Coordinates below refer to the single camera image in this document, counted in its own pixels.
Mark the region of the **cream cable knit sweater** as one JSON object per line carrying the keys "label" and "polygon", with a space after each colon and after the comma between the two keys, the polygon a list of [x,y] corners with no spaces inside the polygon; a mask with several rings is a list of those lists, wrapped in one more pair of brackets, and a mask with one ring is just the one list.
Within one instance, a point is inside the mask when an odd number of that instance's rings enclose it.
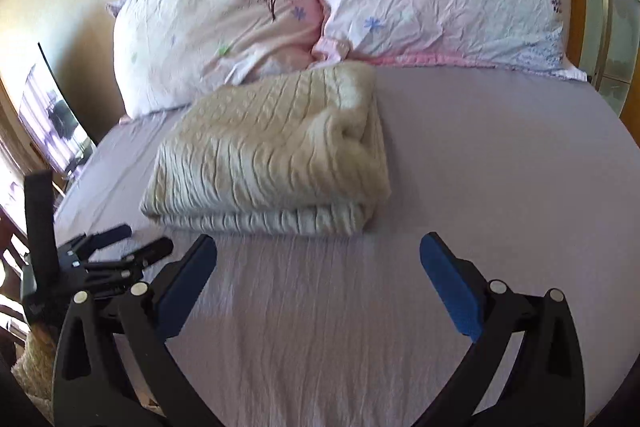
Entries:
{"label": "cream cable knit sweater", "polygon": [[160,141],[140,209],[201,232],[352,235],[388,196],[376,72],[345,62],[194,103]]}

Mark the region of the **cream fleece jacket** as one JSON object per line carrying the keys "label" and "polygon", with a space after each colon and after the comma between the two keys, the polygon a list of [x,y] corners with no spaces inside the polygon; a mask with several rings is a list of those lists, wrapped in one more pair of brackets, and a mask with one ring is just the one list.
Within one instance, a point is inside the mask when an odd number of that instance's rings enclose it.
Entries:
{"label": "cream fleece jacket", "polygon": [[53,369],[56,344],[41,326],[30,326],[23,354],[11,369],[12,375],[32,404],[53,424]]}

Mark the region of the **lavender bed sheet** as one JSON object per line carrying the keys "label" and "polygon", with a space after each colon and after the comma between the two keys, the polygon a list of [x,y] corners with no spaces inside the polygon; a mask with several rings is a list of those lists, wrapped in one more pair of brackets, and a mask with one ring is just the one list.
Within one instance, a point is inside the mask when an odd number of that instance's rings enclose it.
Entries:
{"label": "lavender bed sheet", "polygon": [[168,347],[228,426],[408,426],[458,366],[460,335],[419,244],[514,291],[565,294],[586,415],[639,353],[639,149],[587,83],[382,68],[390,198],[352,237],[221,235]]}

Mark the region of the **pink pillow with tree print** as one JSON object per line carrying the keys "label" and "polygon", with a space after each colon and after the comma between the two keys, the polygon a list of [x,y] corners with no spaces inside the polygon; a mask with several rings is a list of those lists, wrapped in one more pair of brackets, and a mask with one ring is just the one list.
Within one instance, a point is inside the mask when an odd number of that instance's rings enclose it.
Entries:
{"label": "pink pillow with tree print", "polygon": [[306,69],[324,19],[320,0],[116,0],[107,9],[130,118]]}

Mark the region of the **framed picture on wall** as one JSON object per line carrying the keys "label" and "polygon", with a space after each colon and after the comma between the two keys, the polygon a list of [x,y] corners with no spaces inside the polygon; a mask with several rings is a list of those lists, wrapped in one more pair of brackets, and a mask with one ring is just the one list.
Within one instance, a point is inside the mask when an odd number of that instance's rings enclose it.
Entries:
{"label": "framed picture on wall", "polygon": [[67,104],[40,44],[24,83],[18,117],[39,152],[65,181],[84,170],[94,143]]}

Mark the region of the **wooden window frame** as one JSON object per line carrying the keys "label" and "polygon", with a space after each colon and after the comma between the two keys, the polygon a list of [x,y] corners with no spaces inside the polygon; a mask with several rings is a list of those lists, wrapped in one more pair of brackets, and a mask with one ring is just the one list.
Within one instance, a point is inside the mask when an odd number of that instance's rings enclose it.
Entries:
{"label": "wooden window frame", "polygon": [[562,0],[565,53],[618,116],[639,76],[639,0]]}

